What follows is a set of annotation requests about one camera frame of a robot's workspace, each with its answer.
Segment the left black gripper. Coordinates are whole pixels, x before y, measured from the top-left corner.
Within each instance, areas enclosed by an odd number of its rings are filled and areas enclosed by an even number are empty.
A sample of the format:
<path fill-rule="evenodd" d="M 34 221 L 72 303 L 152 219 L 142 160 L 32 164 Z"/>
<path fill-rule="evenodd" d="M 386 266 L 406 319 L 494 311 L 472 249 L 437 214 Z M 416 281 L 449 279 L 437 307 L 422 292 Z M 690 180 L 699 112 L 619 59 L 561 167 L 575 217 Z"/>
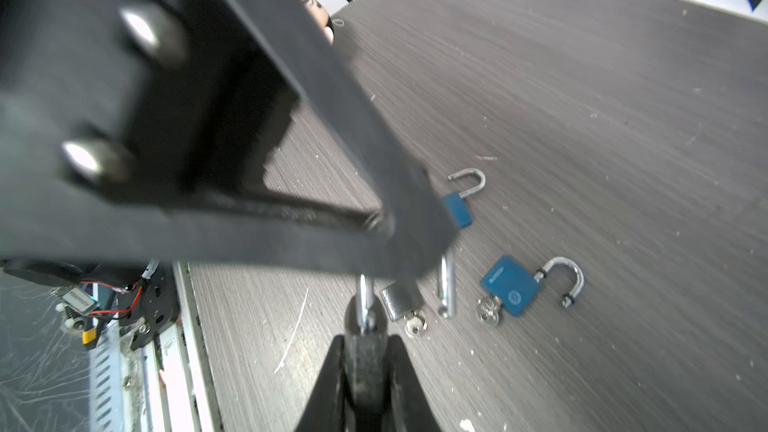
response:
<path fill-rule="evenodd" d="M 224 0 L 1 0 L 1 255 L 416 278 L 419 224 L 264 182 L 293 87 Z"/>

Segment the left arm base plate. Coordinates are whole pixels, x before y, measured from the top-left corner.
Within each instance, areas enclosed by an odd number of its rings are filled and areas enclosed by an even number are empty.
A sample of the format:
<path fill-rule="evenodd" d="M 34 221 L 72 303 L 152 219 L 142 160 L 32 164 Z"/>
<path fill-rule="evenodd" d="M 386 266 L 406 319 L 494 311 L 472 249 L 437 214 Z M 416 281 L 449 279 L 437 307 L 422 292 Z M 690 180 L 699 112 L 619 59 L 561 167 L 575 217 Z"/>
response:
<path fill-rule="evenodd" d="M 180 315 L 179 298 L 173 267 L 161 262 L 148 280 L 141 282 L 142 293 L 133 304 L 136 291 L 117 299 L 119 332 L 135 351 L 152 343 L 162 332 L 174 325 Z"/>

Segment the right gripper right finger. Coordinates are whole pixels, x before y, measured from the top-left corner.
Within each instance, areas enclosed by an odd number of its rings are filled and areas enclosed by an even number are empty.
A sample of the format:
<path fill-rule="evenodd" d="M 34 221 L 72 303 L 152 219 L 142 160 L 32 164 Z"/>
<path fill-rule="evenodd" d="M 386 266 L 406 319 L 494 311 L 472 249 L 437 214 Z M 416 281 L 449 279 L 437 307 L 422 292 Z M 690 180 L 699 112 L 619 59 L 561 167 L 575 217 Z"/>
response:
<path fill-rule="evenodd" d="M 441 431 L 429 406 L 404 341 L 388 338 L 386 350 L 388 385 L 383 416 L 384 431 Z"/>

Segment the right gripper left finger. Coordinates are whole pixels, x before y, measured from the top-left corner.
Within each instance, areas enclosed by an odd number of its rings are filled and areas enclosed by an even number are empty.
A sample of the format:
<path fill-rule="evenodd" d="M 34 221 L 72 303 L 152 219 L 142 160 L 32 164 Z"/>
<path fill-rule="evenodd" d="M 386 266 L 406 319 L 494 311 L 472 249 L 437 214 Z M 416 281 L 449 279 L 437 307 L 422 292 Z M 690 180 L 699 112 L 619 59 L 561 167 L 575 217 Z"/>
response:
<path fill-rule="evenodd" d="M 294 429 L 295 432 L 346 430 L 344 351 L 344 336 L 335 336 L 330 343 L 304 412 Z"/>

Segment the black padlock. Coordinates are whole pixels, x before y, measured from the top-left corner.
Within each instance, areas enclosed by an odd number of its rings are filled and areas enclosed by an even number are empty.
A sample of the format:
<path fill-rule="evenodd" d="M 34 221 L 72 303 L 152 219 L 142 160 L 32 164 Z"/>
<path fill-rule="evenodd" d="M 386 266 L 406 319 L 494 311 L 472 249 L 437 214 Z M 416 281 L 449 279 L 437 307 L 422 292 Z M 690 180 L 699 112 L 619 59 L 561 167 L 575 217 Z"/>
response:
<path fill-rule="evenodd" d="M 348 431 L 380 431 L 387 394 L 387 319 L 373 279 L 360 275 L 345 315 Z"/>
<path fill-rule="evenodd" d="M 449 250 L 436 271 L 436 296 L 440 302 L 438 315 L 444 319 L 456 316 L 457 287 L 454 253 Z M 414 281 L 396 281 L 380 291 L 384 309 L 392 322 L 404 320 L 404 330 L 410 337 L 423 335 L 428 328 L 423 311 L 424 300 Z"/>

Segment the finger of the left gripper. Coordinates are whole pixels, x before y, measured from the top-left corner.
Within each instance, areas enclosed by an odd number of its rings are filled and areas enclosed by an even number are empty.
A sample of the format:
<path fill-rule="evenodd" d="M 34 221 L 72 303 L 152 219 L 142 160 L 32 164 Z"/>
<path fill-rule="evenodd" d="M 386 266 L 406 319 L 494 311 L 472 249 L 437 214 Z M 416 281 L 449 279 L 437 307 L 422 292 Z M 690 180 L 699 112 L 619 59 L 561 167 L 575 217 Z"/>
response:
<path fill-rule="evenodd" d="M 408 153 L 298 0 L 224 0 L 281 75 L 306 100 L 387 220 L 419 224 L 420 274 L 435 268 L 457 230 L 424 169 Z"/>

